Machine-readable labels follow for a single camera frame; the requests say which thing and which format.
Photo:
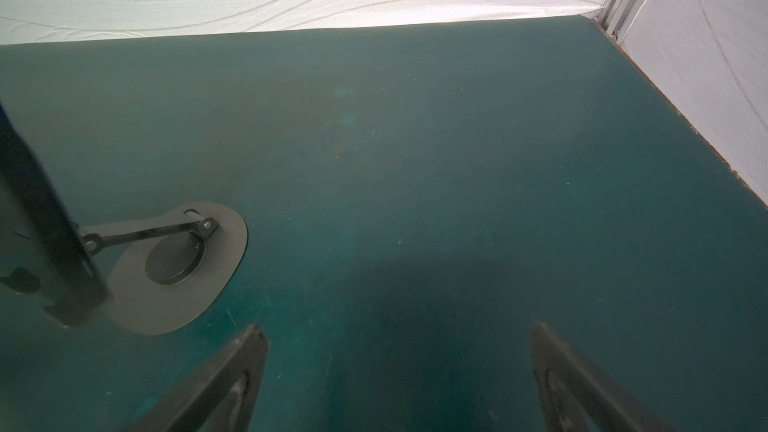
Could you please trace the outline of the black phone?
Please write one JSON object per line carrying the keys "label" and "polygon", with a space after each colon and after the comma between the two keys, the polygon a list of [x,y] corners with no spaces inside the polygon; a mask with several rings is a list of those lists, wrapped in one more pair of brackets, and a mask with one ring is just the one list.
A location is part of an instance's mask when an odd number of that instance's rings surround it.
{"label": "black phone", "polygon": [[1,112],[1,286],[39,295],[64,327],[87,322],[110,292],[47,174]]}

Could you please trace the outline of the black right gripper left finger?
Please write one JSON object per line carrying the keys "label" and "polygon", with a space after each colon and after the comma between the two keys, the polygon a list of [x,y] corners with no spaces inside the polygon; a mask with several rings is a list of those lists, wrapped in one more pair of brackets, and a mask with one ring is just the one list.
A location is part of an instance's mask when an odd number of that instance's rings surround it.
{"label": "black right gripper left finger", "polygon": [[248,325],[174,388],[130,431],[246,431],[260,390],[268,341]]}

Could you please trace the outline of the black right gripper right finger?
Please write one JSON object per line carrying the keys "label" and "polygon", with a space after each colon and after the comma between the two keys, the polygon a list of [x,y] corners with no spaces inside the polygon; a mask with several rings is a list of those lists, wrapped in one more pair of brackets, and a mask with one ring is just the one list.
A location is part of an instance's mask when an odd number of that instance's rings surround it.
{"label": "black right gripper right finger", "polygon": [[672,431],[674,427],[637,400],[546,323],[530,335],[533,375],[549,431]]}

